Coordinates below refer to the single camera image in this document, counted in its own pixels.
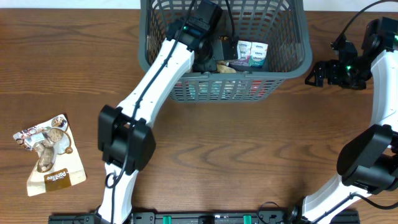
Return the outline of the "dried mushroom bag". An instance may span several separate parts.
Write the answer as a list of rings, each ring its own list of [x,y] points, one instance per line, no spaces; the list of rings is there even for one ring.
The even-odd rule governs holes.
[[[86,172],[65,115],[60,114],[19,131],[13,138],[39,157],[27,180],[28,196],[65,189],[86,180]]]
[[[216,68],[218,73],[236,73],[234,68],[229,66],[229,62],[225,60],[219,60],[216,62]]]

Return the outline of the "Kleenex tissue multipack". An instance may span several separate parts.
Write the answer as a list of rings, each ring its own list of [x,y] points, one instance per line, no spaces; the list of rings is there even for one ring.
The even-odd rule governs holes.
[[[262,42],[238,41],[238,58],[228,65],[261,68],[265,62],[268,45]]]

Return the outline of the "mint green wipes packet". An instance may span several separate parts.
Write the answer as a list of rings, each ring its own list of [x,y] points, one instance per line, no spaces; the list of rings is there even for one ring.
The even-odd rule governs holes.
[[[208,82],[199,82],[198,85],[189,84],[188,90],[191,98],[199,100],[229,100],[230,98],[242,97],[248,87],[244,81],[214,81],[211,85]]]

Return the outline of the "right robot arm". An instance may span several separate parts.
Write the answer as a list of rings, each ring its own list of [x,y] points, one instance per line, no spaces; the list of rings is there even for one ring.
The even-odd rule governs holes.
[[[397,190],[397,20],[371,21],[362,43],[362,55],[344,34],[331,43],[338,59],[317,62],[305,84],[324,82],[351,90],[363,90],[373,80],[373,111],[367,130],[341,150],[337,173],[317,192],[295,204],[284,223],[331,223],[359,199],[380,210],[369,199],[383,191]]]

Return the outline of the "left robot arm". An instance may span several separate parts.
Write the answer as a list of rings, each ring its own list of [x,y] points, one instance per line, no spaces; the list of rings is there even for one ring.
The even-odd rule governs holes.
[[[156,147],[152,128],[176,82],[213,53],[211,38],[223,14],[215,2],[192,1],[184,17],[167,27],[154,62],[135,89],[116,107],[104,105],[98,116],[98,149],[106,173],[95,223],[126,223],[138,173]]]

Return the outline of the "grey plastic laundry basket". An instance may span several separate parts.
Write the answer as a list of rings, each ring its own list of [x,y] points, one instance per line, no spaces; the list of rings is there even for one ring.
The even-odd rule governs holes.
[[[217,36],[235,36],[238,40],[262,42],[268,45],[265,62],[261,68],[234,66],[236,73],[189,72],[179,81],[260,80],[267,87],[263,96],[256,94],[240,100],[189,100],[175,96],[171,99],[183,103],[222,101],[261,101],[267,98],[286,79],[303,75],[311,66],[312,51],[307,18],[302,1],[217,1],[224,10],[216,30]]]

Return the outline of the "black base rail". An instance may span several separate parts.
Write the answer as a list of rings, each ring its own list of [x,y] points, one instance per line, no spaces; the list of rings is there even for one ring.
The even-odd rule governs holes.
[[[125,221],[133,224],[260,224],[282,223],[283,210],[263,210],[259,213],[133,213]],[[80,215],[51,215],[48,224],[98,224],[105,221],[99,215],[86,213]]]

